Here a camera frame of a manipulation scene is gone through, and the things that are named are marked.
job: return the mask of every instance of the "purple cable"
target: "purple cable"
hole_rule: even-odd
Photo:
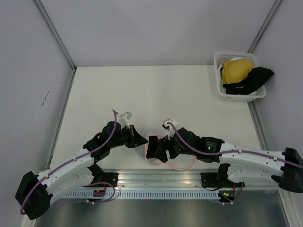
[[[113,191],[113,194],[108,199],[103,200],[103,201],[94,202],[94,204],[105,203],[105,202],[110,201],[116,193],[115,187],[112,184],[107,183],[107,182],[98,182],[98,183],[91,183],[91,184],[85,185],[83,187],[94,186],[94,185],[98,185],[98,184],[106,184],[106,185],[110,186],[114,191]]]
[[[108,199],[103,200],[103,201],[96,201],[96,202],[94,202],[94,204],[109,202],[113,198],[113,196],[115,195],[115,193],[116,193],[115,187],[112,184],[107,183],[107,182],[98,182],[98,183],[91,183],[91,184],[85,185],[83,187],[89,187],[89,186],[94,186],[94,185],[98,185],[98,184],[106,184],[106,185],[110,186],[113,189],[113,194]],[[69,202],[67,204],[52,205],[51,207],[61,207],[61,206],[65,206],[65,205],[69,205],[69,204],[73,204],[73,203],[84,203],[84,202],[86,203],[87,201],[86,200],[85,201],[72,201],[72,202]]]
[[[223,155],[223,154],[230,154],[230,153],[238,153],[238,150],[228,150],[228,151],[221,151],[221,152],[215,152],[215,153],[206,153],[206,152],[203,152],[203,151],[200,151],[200,150],[197,150],[195,149],[194,147],[190,146],[182,137],[181,135],[179,134],[178,130],[176,129],[176,127],[171,123],[171,122],[167,122],[167,124],[171,125],[173,130],[175,131],[176,135],[179,137],[179,139],[189,148],[191,149],[192,151],[198,153],[198,154],[201,154],[201,155],[206,155],[206,156],[214,156],[214,155]],[[266,154],[261,154],[261,153],[258,153],[258,152],[254,152],[254,151],[249,151],[249,150],[243,150],[242,153],[246,153],[246,154],[251,154],[251,155],[257,155],[257,156],[261,156],[261,157],[268,157],[270,159],[274,159],[273,156],[271,155],[266,155]],[[290,161],[286,161],[286,160],[283,160],[281,158],[277,158],[277,161],[280,161],[280,162],[284,162],[286,164],[289,164],[289,165],[292,165],[292,166],[295,166],[295,167],[298,167],[298,168],[301,168],[303,169],[303,166],[299,165],[299,164],[296,164],[296,163],[293,163],[293,162],[290,162]]]
[[[84,157],[84,156],[87,156],[87,155],[90,155],[90,154],[96,152],[97,150],[99,150],[100,148],[104,147],[104,146],[109,142],[109,140],[112,138],[112,136],[113,136],[113,134],[114,134],[114,132],[115,132],[116,125],[117,125],[117,114],[118,114],[118,112],[116,112],[115,110],[113,110],[113,112],[114,112],[115,122],[114,122],[113,130],[112,130],[111,134],[109,135],[108,139],[107,139],[100,147],[98,147],[98,148],[96,148],[96,149],[90,151],[89,153],[85,153],[85,154],[83,154],[83,155],[78,156],[78,157],[76,158],[76,161],[77,161],[79,158],[82,158],[82,157]],[[69,160],[69,161],[66,161],[66,162],[62,163],[61,165],[59,165],[58,167],[56,167],[54,170],[52,170],[51,172],[49,172],[48,175],[49,175],[49,176],[52,175],[52,174],[55,173],[58,169],[61,169],[62,167],[66,166],[67,164],[69,164],[69,163],[71,163],[71,162],[74,162],[74,160],[71,159],[71,160]],[[25,206],[25,204],[26,204],[28,198],[29,198],[30,195],[33,193],[33,191],[38,187],[38,185],[41,184],[45,179],[46,179],[46,177],[44,176],[44,177],[43,177],[38,183],[36,183],[35,186],[29,191],[29,193],[27,194],[27,196],[25,197],[25,199],[24,199],[24,201],[23,201],[23,203],[22,203],[22,205],[21,205],[21,208],[20,208],[20,214],[21,214],[21,215],[25,215],[25,212],[23,212],[23,209],[24,209],[24,206]]]

